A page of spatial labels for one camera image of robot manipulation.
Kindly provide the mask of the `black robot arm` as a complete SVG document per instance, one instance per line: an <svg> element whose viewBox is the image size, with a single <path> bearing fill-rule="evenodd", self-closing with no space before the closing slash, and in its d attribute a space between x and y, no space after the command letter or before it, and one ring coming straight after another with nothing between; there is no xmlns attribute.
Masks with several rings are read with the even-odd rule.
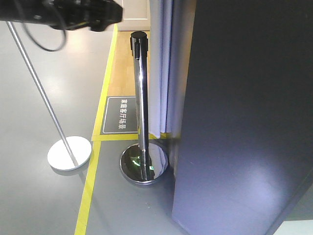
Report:
<svg viewBox="0 0 313 235"><path fill-rule="evenodd" d="M2 0L0 20L18 22L38 47L45 51L61 50L67 42L67 32L87 27L102 32L122 21L123 7L113 0ZM62 31L63 41L56 49L42 46L27 28L27 24L42 24Z"/></svg>

